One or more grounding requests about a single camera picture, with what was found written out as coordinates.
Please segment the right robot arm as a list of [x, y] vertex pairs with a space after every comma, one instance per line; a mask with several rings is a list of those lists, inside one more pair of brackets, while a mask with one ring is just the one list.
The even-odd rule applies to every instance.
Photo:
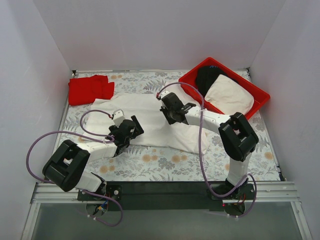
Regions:
[[[196, 106], [194, 103], [183, 104], [178, 96], [169, 91], [158, 93], [156, 98], [161, 101], [160, 111], [170, 125], [182, 123], [198, 126], [198, 151], [200, 169], [208, 191], [216, 198], [230, 197], [237, 199], [245, 192], [248, 182], [248, 165], [252, 152], [259, 138], [246, 117], [236, 112], [233, 115], [219, 114]], [[215, 188], [209, 184], [203, 166], [202, 130], [206, 129], [218, 134], [223, 147], [229, 156], [229, 171], [224, 184]]]

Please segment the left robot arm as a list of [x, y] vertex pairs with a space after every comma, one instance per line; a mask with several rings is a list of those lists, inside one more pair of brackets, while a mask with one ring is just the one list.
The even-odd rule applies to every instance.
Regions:
[[119, 125], [109, 127], [110, 137], [102, 142], [75, 143], [65, 140], [44, 165], [44, 176], [64, 192], [74, 188], [89, 191], [95, 200], [107, 194], [107, 182], [85, 170], [89, 162], [114, 158], [125, 152], [130, 141], [144, 133], [136, 116], [124, 118]]

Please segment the white t shirt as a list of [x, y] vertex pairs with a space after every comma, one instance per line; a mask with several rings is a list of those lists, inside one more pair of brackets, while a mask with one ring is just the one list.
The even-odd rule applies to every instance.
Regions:
[[118, 93], [110, 100], [96, 99], [85, 129], [91, 133], [107, 135], [114, 124], [106, 114], [123, 110], [126, 119], [136, 116], [144, 133], [131, 140], [132, 145], [147, 147], [171, 147], [177, 150], [199, 153], [199, 127], [183, 123], [168, 124], [160, 112], [161, 102], [152, 94]]

